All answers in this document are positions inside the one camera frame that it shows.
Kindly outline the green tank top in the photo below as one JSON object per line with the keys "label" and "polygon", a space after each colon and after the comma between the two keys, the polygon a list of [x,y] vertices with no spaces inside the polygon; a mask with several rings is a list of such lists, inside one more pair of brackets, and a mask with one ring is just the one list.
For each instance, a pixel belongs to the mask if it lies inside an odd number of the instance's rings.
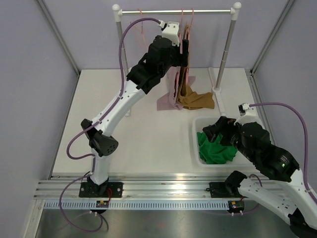
{"label": "green tank top", "polygon": [[207,165],[226,164],[232,162],[238,150],[234,146],[222,146],[219,141],[221,135],[216,142],[209,142],[203,132],[197,132],[199,158]]}

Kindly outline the pink tank top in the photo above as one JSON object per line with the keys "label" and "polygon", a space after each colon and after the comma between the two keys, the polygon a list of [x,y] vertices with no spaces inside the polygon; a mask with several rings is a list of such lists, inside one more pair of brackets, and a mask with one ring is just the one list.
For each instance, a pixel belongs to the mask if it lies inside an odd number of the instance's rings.
{"label": "pink tank top", "polygon": [[183,108],[195,110],[195,107],[183,106],[177,102],[177,95],[180,93],[180,67],[172,67],[167,72],[168,92],[157,100],[157,110],[181,110]]}

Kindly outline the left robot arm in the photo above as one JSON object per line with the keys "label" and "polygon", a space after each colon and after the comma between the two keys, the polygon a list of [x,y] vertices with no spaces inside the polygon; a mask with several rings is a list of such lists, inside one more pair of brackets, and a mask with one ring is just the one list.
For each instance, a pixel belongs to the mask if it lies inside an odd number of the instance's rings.
{"label": "left robot arm", "polygon": [[127,74],[117,98],[99,116],[82,120],[81,126],[95,156],[92,175],[88,178],[89,190],[95,197],[102,197],[107,191],[109,157],[118,147],[118,141],[112,136],[116,126],[133,105],[160,83],[171,67],[187,66],[188,57],[187,39],[177,46],[167,38],[156,36],[147,53]]}

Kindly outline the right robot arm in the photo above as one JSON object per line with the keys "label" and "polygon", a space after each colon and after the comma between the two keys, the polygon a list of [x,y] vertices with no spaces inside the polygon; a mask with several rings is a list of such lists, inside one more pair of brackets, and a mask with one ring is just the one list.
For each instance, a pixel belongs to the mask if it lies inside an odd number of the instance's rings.
{"label": "right robot arm", "polygon": [[287,150],[271,143],[267,130],[255,121],[239,123],[221,116],[214,124],[204,127],[203,132],[209,142],[215,142],[217,136],[222,135],[222,145],[234,146],[290,199],[278,197],[239,171],[233,171],[224,182],[229,196],[241,195],[254,200],[283,219],[299,238],[317,236],[317,203],[304,188],[299,163]]}

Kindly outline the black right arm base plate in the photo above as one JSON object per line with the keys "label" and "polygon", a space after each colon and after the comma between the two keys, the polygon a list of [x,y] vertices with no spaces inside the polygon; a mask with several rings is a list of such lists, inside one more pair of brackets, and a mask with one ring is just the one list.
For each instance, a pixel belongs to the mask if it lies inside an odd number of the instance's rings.
{"label": "black right arm base plate", "polygon": [[227,190],[224,182],[210,182],[209,193],[211,198],[239,198],[239,193],[230,192]]}

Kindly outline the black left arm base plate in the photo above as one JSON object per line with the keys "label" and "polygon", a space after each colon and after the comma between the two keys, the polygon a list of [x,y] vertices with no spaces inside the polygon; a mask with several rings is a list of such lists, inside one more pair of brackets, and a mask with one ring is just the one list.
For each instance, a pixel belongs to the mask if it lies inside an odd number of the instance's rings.
{"label": "black left arm base plate", "polygon": [[121,198],[123,183],[106,182],[101,185],[83,182],[80,185],[79,197],[81,198]]}

